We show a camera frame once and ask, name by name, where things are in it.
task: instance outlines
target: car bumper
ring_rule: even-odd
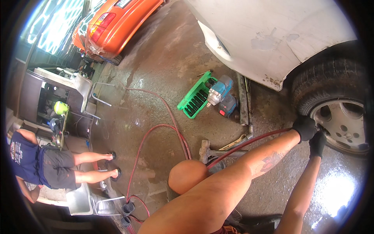
[[[105,58],[114,58],[123,50],[142,23],[156,10],[163,0],[137,1],[109,31],[100,47],[94,52]]]

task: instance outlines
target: concrete floor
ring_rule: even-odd
[[[124,59],[119,66],[103,64],[96,70],[103,75],[112,75],[127,87],[148,89],[162,96],[195,159],[199,158],[201,140],[208,139],[212,149],[219,149],[247,133],[245,127],[222,117],[214,108],[204,108],[195,119],[189,119],[177,110],[177,104],[199,79],[198,74],[214,69],[213,76],[219,78],[225,74],[235,80],[235,73],[205,46],[203,33],[183,1],[172,1],[147,19],[122,54]],[[126,194],[129,175],[144,134],[154,125],[172,125],[172,121],[162,102],[153,95],[126,91],[116,80],[100,76],[98,72],[94,79],[116,86],[105,86],[98,91],[99,97],[113,106],[101,103],[97,106],[96,113],[101,120],[93,128],[93,149],[101,153],[116,151],[118,159],[114,164],[121,167],[123,176],[111,185],[117,194]],[[286,88],[275,92],[252,83],[255,136],[292,125],[296,114],[289,105],[287,93]],[[253,143],[248,149],[266,140]],[[237,209],[243,216],[283,213],[308,157],[308,143],[296,145],[275,168],[252,181]],[[151,213],[156,211],[166,203],[165,185],[170,169],[183,159],[178,137],[172,129],[153,131],[142,148],[130,195],[143,199]],[[302,233],[322,233],[323,229],[332,228],[334,220],[339,222],[342,219],[337,211],[341,206],[352,207],[349,204],[353,203],[360,189],[364,165],[363,160],[344,156],[327,147],[324,149]],[[145,219],[145,209],[139,202],[135,203],[135,216]],[[133,222],[133,227],[137,231],[139,224]]]

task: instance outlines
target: white car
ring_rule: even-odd
[[[333,0],[185,0],[205,44],[226,66],[280,91],[310,115],[327,145],[365,157],[364,66],[348,19]]]

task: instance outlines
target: gloved hand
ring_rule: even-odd
[[[326,144],[326,136],[325,133],[319,130],[314,137],[309,141],[310,145],[310,156],[318,156],[322,158],[322,151],[324,150]]]
[[[310,140],[314,136],[314,128],[316,126],[316,122],[309,116],[302,115],[299,116],[294,124],[292,125],[292,129],[296,130],[300,134],[300,142]]]

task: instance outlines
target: red air hose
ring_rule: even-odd
[[[148,132],[144,135],[143,140],[142,140],[141,143],[140,143],[140,146],[139,146],[139,149],[138,149],[137,156],[136,156],[136,158],[135,158],[135,163],[134,163],[134,167],[132,168],[132,172],[131,172],[131,176],[130,176],[129,184],[128,184],[128,186],[127,186],[126,203],[128,203],[128,202],[130,201],[130,198],[137,198],[137,199],[140,200],[140,202],[144,205],[144,207],[145,207],[145,209],[146,209],[146,211],[147,211],[148,217],[149,217],[150,213],[149,213],[149,210],[148,210],[146,204],[145,204],[145,203],[144,203],[144,202],[143,202],[143,201],[142,201],[138,196],[135,196],[135,195],[129,196],[129,190],[130,190],[131,180],[132,180],[132,177],[134,176],[134,172],[135,172],[136,166],[137,166],[137,164],[138,164],[138,159],[139,159],[140,150],[141,150],[141,148],[142,148],[142,146],[143,146],[143,143],[144,143],[146,137],[149,135],[149,133],[150,133],[151,131],[153,131],[153,130],[154,130],[155,128],[157,128],[157,127],[161,127],[161,126],[164,126],[164,127],[170,127],[170,128],[172,128],[173,130],[175,130],[175,131],[177,132],[177,135],[178,135],[178,138],[179,138],[179,140],[180,140],[180,142],[181,142],[182,149],[183,149],[183,152],[184,152],[184,155],[185,155],[186,159],[192,159],[192,157],[191,157],[191,153],[190,153],[190,149],[189,149],[189,147],[188,147],[188,145],[187,145],[186,140],[184,139],[184,137],[182,136],[182,134],[181,134],[181,133],[179,132],[179,130],[178,130],[177,124],[176,124],[176,122],[175,122],[175,118],[174,118],[173,114],[171,113],[171,110],[170,110],[168,104],[166,103],[166,101],[165,101],[165,100],[164,100],[160,95],[158,95],[157,93],[151,92],[151,91],[149,91],[149,90],[145,90],[145,89],[128,88],[128,87],[126,87],[126,86],[125,86],[121,81],[119,81],[119,80],[113,78],[111,75],[102,75],[102,76],[110,76],[112,79],[114,79],[114,80],[116,80],[117,82],[119,82],[119,83],[120,83],[120,84],[121,84],[125,89],[128,89],[128,90],[137,90],[137,91],[143,91],[143,92],[148,92],[148,93],[151,93],[151,94],[157,96],[157,97],[160,98],[161,101],[164,103],[164,105],[165,105],[167,111],[168,111],[169,114],[170,114],[171,120],[173,121],[174,126],[171,126],[171,125],[168,125],[168,124],[159,124],[159,125],[156,125],[156,126],[152,127],[151,129],[149,129]],[[271,132],[269,132],[269,133],[265,133],[265,134],[263,134],[263,135],[261,135],[261,136],[258,136],[258,137],[255,137],[255,138],[253,138],[253,139],[250,139],[249,141],[247,141],[247,142],[245,142],[245,143],[243,143],[243,144],[241,144],[241,145],[239,145],[239,146],[237,146],[237,147],[231,149],[231,150],[228,151],[226,154],[224,154],[224,155],[220,156],[219,158],[217,158],[217,159],[216,159],[214,162],[212,162],[212,163],[211,163],[207,168],[208,168],[208,169],[212,168],[212,167],[213,167],[215,164],[217,164],[219,161],[221,161],[222,159],[224,159],[224,158],[227,157],[228,155],[232,154],[233,152],[235,152],[235,151],[237,151],[237,150],[243,148],[243,147],[246,146],[246,145],[249,145],[249,144],[251,144],[251,143],[253,143],[253,142],[255,142],[255,141],[258,141],[258,140],[260,140],[260,139],[262,139],[262,138],[264,138],[264,137],[267,137],[267,136],[270,136],[270,135],[274,135],[274,134],[277,134],[277,133],[283,133],[283,132],[286,132],[286,131],[288,131],[288,130],[290,130],[290,128],[285,128],[285,129],[281,129],[281,130],[271,131]],[[131,215],[130,215],[130,217],[133,218],[136,222],[138,222],[138,223],[140,223],[140,224],[143,223],[142,221],[139,221],[139,220],[138,220],[137,218],[135,218],[134,216],[131,216]],[[129,231],[131,234],[134,234],[134,233],[135,233],[135,231],[134,231],[134,229],[132,228],[131,225],[128,227],[128,231]]]
[[[214,162],[212,162],[211,164],[209,164],[209,166],[207,166],[208,170],[210,168],[212,168],[214,165],[216,165],[219,161],[221,161],[222,159],[226,158],[227,156],[229,156],[230,154],[232,154],[233,152],[237,151],[237,150],[240,150],[241,148],[243,148],[244,146],[246,145],[249,145],[255,141],[258,141],[264,137],[268,137],[268,136],[271,136],[271,135],[274,135],[274,134],[277,134],[277,133],[283,133],[283,132],[287,132],[289,131],[291,128],[285,128],[285,129],[280,129],[280,130],[275,130],[275,131],[271,131],[271,132],[268,132],[268,133],[265,133],[265,134],[262,134],[261,136],[258,136],[258,137],[255,137],[253,139],[250,139],[249,141],[241,144],[241,145],[238,145],[237,147],[229,150],[226,154],[220,156],[219,158],[217,158],[216,160],[214,160]]]

